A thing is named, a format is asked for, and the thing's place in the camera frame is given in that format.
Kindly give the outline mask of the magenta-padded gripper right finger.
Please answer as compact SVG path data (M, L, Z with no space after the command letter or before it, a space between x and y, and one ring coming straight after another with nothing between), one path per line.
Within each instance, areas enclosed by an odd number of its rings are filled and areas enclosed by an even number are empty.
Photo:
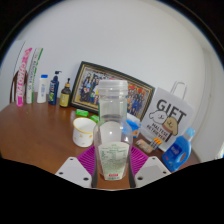
M170 171L156 156L148 157L133 147L129 162L129 183L131 188L140 188L170 175Z

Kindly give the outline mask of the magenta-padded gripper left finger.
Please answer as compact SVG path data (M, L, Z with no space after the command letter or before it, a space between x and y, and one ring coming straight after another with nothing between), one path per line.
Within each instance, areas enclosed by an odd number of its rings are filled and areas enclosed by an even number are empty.
M78 157L68 157L55 175L84 188L95 188L98 181L95 148L91 146Z

